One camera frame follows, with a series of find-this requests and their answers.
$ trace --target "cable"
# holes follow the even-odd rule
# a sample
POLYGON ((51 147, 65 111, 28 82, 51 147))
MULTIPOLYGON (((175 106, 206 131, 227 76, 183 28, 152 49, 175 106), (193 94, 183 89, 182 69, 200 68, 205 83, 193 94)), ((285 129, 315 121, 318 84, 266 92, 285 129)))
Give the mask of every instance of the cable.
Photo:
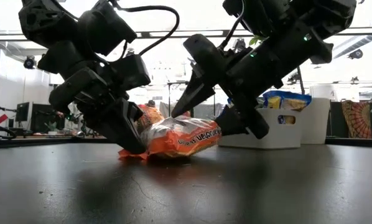
POLYGON ((64 13, 69 15, 71 18, 75 19, 76 21, 78 20, 77 16, 74 16, 71 12, 67 11, 57 0, 51 0, 52 3, 58 7, 60 10, 62 10, 64 13))
POLYGON ((244 9, 246 7, 246 1, 243 0, 243 3, 242 3, 243 7, 241 9, 241 14, 237 17, 237 20, 236 22, 233 24, 233 27, 231 28, 231 30, 229 30, 229 33, 228 35, 226 35, 226 38, 224 39, 224 41, 219 45, 219 49, 225 49, 225 47, 229 44, 229 41, 230 41, 230 38, 233 36, 233 33, 235 33, 235 30, 238 26, 238 24, 241 22, 241 20, 243 19, 243 16, 244 16, 244 9))
POLYGON ((161 44, 163 41, 165 41, 166 39, 168 39, 168 37, 170 37, 176 31, 176 29, 178 29, 179 22, 180 22, 180 16, 179 16, 179 13, 175 9, 173 9, 171 7, 168 7, 168 6, 139 6, 139 7, 132 7, 132 8, 122 8, 121 6, 119 6, 119 4, 116 1, 111 1, 111 3, 113 4, 113 6, 116 9, 118 9, 120 11, 141 12, 141 11, 150 11, 150 10, 162 10, 162 11, 172 12, 175 15, 175 17, 176 17, 176 23, 174 25, 174 28, 172 28, 167 35, 161 37, 161 39, 157 40, 153 44, 151 44, 148 47, 146 47, 145 49, 143 49, 139 53, 139 55, 143 55, 147 51, 151 50, 153 47, 161 44))
POLYGON ((125 41, 124 48, 123 48, 123 53, 121 54, 120 58, 124 58, 125 51, 126 51, 127 48, 128 48, 128 43, 125 41))
POLYGON ((4 128, 4 127, 1 127, 0 126, 0 131, 4 131, 4 132, 6 132, 6 133, 8 133, 10 135, 10 136, 2 136, 2 135, 0 135, 0 138, 2 138, 2 139, 12 140, 12 139, 14 139, 14 138, 17 137, 16 133, 14 133, 13 131, 11 131, 11 130, 9 130, 7 128, 4 128))

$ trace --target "patterned fabric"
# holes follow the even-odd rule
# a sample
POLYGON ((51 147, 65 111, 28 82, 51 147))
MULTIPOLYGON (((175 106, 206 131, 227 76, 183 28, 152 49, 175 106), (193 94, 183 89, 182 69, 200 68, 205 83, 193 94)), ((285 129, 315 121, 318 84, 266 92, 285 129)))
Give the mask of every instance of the patterned fabric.
POLYGON ((370 104, 342 102, 342 112, 349 129, 349 138, 371 139, 370 104))

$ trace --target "table surface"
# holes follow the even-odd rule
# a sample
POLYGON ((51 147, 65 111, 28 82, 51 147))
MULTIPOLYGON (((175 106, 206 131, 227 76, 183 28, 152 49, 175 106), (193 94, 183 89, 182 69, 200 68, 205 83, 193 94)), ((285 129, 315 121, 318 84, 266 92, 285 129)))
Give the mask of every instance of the table surface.
POLYGON ((370 223, 372 148, 211 148, 122 162, 112 144, 0 149, 0 223, 370 223))

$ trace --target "crumpled bag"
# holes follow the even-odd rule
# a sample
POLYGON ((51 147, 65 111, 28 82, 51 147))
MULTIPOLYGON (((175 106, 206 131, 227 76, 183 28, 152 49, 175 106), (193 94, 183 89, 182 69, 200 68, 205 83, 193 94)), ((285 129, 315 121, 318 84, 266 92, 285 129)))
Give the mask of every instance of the crumpled bag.
POLYGON ((135 127, 139 134, 141 134, 144 130, 146 130, 153 124, 164 119, 161 112, 155 107, 146 105, 138 105, 138 107, 143 110, 143 116, 135 122, 135 127))
POLYGON ((122 159, 147 159, 151 155, 161 158, 191 156, 218 144, 220 137, 221 128, 214 121, 187 116, 169 117, 141 133, 141 139, 147 146, 144 154, 132 155, 123 149, 119 151, 119 156, 122 159))

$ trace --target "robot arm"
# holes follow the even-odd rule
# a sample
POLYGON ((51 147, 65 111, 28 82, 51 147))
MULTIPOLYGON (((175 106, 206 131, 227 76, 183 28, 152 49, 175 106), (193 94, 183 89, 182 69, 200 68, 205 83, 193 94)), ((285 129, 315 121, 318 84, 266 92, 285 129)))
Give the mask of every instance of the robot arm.
POLYGON ((109 63, 95 54, 108 55, 122 41, 135 40, 136 33, 106 0, 77 21, 51 0, 25 0, 23 5, 19 19, 24 35, 48 48, 38 68, 65 80, 50 94, 53 108, 69 114, 74 101, 89 128, 135 154, 144 152, 133 125, 143 112, 126 93, 150 83, 144 62, 140 55, 130 55, 109 63))
MULTIPOLYGON (((146 146, 133 126, 142 111, 128 101, 126 91, 150 83, 141 58, 147 49, 110 63, 96 55, 108 55, 121 42, 131 43, 137 37, 114 11, 114 7, 121 9, 116 0, 99 0, 80 18, 55 0, 22 2, 19 19, 24 35, 48 48, 38 68, 59 73, 65 80, 51 92, 52 106, 68 114, 68 104, 74 101, 89 128, 132 153, 144 152, 146 146)), ((356 1, 225 0, 223 7, 238 17, 246 30, 267 39, 256 49, 225 52, 238 23, 219 47, 200 34, 188 38, 184 46, 195 61, 193 75, 172 116, 215 94, 213 87, 219 84, 235 105, 232 118, 262 138, 269 128, 255 110, 256 98, 271 86, 280 88, 281 78, 308 58, 314 63, 329 63, 333 45, 323 39, 351 24, 356 1)), ((128 12, 152 9, 144 6, 128 12)), ((179 15, 165 6, 155 9, 177 16, 174 29, 165 37, 170 36, 179 24, 179 15)))
POLYGON ((230 117, 261 139, 269 126, 255 110, 256 98, 272 86, 280 88, 281 79, 309 58, 313 63, 331 62, 333 44, 323 39, 350 26, 356 1, 225 0, 223 7, 246 30, 267 39, 256 49, 234 53, 223 51, 226 42, 216 47, 200 34, 188 38, 184 47, 196 64, 172 116, 211 97, 213 87, 220 85, 234 104, 230 117))

